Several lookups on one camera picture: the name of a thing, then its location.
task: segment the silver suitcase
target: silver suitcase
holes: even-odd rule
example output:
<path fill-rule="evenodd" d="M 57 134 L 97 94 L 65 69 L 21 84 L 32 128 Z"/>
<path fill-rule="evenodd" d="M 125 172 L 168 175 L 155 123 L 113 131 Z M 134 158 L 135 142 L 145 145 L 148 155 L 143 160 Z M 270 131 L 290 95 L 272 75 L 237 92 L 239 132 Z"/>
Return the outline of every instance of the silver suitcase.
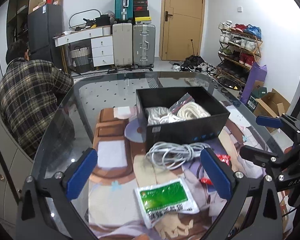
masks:
<path fill-rule="evenodd" d="M 113 56 L 116 66 L 132 65 L 132 24 L 112 25 Z"/>
<path fill-rule="evenodd" d="M 155 26 L 136 24 L 133 26 L 133 63 L 135 68 L 154 64 Z"/>

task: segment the green and white packet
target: green and white packet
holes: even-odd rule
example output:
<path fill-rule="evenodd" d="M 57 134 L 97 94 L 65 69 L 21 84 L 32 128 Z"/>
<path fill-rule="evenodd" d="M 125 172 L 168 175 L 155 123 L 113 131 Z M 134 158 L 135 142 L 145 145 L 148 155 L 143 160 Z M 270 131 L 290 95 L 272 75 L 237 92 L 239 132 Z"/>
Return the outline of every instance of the green and white packet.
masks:
<path fill-rule="evenodd" d="M 199 208 L 183 178 L 149 187 L 135 188 L 139 208 L 148 229 L 167 212 L 196 214 Z"/>

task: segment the refrigerator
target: refrigerator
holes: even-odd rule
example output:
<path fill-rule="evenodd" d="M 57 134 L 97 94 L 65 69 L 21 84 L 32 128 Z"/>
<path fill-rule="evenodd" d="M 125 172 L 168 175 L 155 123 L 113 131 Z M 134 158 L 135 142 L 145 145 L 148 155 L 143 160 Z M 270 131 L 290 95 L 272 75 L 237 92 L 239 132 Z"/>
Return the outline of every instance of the refrigerator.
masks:
<path fill-rule="evenodd" d="M 61 5 L 45 4 L 28 15 L 30 60 L 42 59 L 63 69 L 61 49 L 53 37 L 62 33 Z"/>

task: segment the door frame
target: door frame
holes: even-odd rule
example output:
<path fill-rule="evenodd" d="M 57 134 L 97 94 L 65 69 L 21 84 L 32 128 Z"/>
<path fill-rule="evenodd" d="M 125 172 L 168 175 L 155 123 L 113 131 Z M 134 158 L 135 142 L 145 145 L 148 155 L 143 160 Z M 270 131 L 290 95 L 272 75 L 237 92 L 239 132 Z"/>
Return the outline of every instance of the door frame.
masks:
<path fill-rule="evenodd" d="M 204 3 L 204 5 L 202 6 L 201 31 L 200 31 L 199 46 L 198 46 L 198 55 L 199 56 L 200 56 L 201 43 L 202 43 L 205 4 L 206 3 Z M 160 43 L 159 43 L 159 57 L 160 57 L 160 60 L 162 60 L 162 48 L 163 48 L 164 6 L 165 6 L 165 0 L 161 0 Z"/>

